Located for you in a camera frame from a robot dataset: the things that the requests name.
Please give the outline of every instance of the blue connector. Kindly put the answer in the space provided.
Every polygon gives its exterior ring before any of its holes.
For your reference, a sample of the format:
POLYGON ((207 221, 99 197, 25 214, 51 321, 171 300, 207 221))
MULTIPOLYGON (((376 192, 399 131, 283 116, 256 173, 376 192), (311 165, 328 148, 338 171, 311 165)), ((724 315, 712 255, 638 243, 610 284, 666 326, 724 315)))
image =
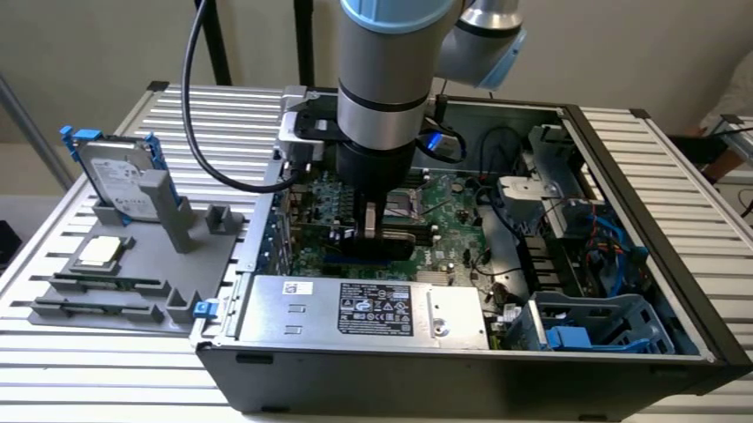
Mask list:
POLYGON ((427 148, 434 151, 434 148, 436 148, 436 145, 439 145, 440 141, 442 141, 442 134, 439 132, 434 132, 434 135, 431 135, 431 139, 428 141, 427 148))
MULTIPOLYGON (((144 142, 149 146, 149 153, 152 154, 152 164, 153 168, 157 170, 167 170, 167 162, 164 161, 163 155, 163 146, 160 145, 160 139, 153 135, 153 132, 149 132, 149 135, 145 136, 144 142)), ((173 193, 173 200, 175 204, 180 205, 180 197, 177 196, 177 190, 175 189, 175 183, 169 184, 169 190, 173 193)))

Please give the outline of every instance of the blue plastic clip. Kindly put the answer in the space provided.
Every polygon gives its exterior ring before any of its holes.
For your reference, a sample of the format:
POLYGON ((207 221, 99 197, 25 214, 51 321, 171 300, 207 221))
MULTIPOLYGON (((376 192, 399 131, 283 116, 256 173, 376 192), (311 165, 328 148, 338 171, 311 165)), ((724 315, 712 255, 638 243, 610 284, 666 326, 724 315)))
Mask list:
POLYGON ((430 150, 434 150, 434 148, 436 148, 436 145, 439 145, 440 140, 442 140, 442 134, 439 132, 434 132, 434 135, 431 135, 431 140, 427 145, 430 150))
POLYGON ((73 127, 71 125, 65 125, 63 128, 60 128, 60 135, 63 135, 63 144, 68 149, 71 158, 77 163, 81 160, 81 158, 79 157, 79 152, 75 150, 73 137, 71 136, 72 132, 73 132, 73 127))
MULTIPOLYGON (((152 154, 153 168, 157 170, 168 170, 167 162, 164 161, 163 146, 160 145, 160 139, 149 132, 145 136, 144 142, 149 146, 149 153, 152 154)), ((177 190, 175 189, 175 184, 169 184, 169 190, 173 193, 175 204, 180 205, 180 197, 177 196, 177 190)))
POLYGON ((214 319, 216 318, 216 309, 219 304, 210 301, 199 301, 193 306, 193 319, 214 319))

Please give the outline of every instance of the motherboard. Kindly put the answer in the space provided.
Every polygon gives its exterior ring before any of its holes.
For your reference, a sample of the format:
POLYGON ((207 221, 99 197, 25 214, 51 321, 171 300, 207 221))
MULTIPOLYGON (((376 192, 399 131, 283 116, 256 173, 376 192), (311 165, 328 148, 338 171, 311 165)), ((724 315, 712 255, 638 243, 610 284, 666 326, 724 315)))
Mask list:
POLYGON ((387 197, 384 230, 415 235, 410 260, 363 261, 331 243, 332 229, 352 225, 352 191, 334 172, 291 190, 292 275, 406 280, 486 286, 471 258, 486 249, 477 208, 479 185, 457 172, 415 172, 387 197))

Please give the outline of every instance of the white wall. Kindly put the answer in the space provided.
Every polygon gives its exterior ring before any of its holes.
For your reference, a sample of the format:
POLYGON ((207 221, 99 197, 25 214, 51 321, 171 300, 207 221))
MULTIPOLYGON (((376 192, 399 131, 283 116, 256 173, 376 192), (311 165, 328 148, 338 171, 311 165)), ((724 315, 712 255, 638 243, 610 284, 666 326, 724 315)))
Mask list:
MULTIPOLYGON (((315 0, 319 85, 336 84, 338 3, 315 0)), ((292 0, 218 4, 235 83, 296 83, 292 0)), ((753 0, 523 0, 522 10, 529 40, 498 96, 645 108, 670 131, 706 113, 753 48, 753 0)), ((51 141, 64 123, 113 130, 148 82, 177 80, 192 17, 189 0, 0 0, 0 71, 51 141)), ((193 81, 214 81, 203 42, 193 81)), ((0 141, 19 139, 0 111, 0 141)))
MULTIPOLYGON (((184 0, 0 2, 0 71, 49 141, 65 123, 113 130, 149 81, 179 78, 193 12, 184 0)), ((214 80, 203 45, 193 80, 214 80)))
MULTIPOLYGON (((316 68, 336 84, 336 0, 318 0, 316 68)), ((521 0, 529 36, 498 98, 645 108, 667 131, 697 124, 753 49, 753 1, 521 0)), ((435 90, 440 81, 435 81, 435 90)), ((448 84, 447 93, 486 96, 448 84)))

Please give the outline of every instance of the aluminum slotted table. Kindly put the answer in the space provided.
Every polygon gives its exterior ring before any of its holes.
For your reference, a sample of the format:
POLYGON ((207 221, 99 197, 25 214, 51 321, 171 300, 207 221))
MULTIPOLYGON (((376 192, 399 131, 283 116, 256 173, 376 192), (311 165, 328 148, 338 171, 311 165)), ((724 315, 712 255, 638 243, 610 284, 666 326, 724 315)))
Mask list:
MULTIPOLYGON (((234 179, 259 183, 275 142, 283 92, 196 86, 191 95, 193 127, 207 159, 234 179)), ((753 358, 753 237, 729 222, 728 205, 718 203, 716 193, 698 188, 650 120, 626 110, 583 108, 583 112, 753 358), (635 162, 635 152, 649 152, 653 161, 646 163, 641 154, 635 162), (690 211, 697 214, 690 223, 675 219, 690 211), (717 250, 714 258, 703 256, 709 249, 717 250)), ((248 217, 255 195, 224 187, 191 156, 176 85, 147 91, 115 133, 143 137, 149 132, 163 142, 177 192, 189 197, 193 209, 227 203, 248 217)), ((95 224, 93 203, 92 189, 81 178, 0 278, 0 421, 275 421, 274 416, 243 416, 230 408, 185 338, 27 322, 29 301, 43 295, 45 278, 61 270, 95 224)), ((238 251, 222 290, 232 289, 238 251)), ((753 421, 752 414, 753 377, 748 376, 703 397, 669 397, 626 421, 742 423, 753 421)), ((354 421, 312 416, 280 420, 354 421)))

